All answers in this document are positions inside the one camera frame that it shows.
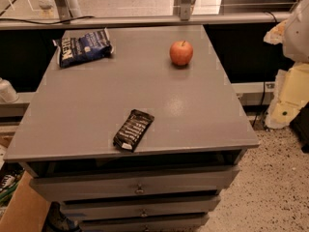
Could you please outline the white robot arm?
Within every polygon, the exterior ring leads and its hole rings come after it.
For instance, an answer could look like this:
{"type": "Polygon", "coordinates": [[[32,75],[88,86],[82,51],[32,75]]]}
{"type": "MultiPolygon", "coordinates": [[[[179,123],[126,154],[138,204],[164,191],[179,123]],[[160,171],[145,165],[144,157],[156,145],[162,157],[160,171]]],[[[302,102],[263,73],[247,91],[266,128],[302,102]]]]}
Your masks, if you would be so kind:
{"type": "Polygon", "coordinates": [[[295,62],[309,62],[309,0],[301,0],[290,17],[264,36],[267,44],[282,44],[285,57],[295,62]]]}

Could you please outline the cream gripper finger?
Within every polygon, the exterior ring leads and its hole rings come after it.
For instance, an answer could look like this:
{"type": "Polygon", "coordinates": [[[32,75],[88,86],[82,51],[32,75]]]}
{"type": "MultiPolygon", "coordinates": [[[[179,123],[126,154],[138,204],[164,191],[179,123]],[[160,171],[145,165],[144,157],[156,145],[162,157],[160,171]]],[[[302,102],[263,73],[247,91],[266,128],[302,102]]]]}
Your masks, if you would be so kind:
{"type": "Polygon", "coordinates": [[[271,28],[264,36],[264,42],[268,44],[281,44],[284,39],[284,31],[287,20],[283,20],[271,28]]]}

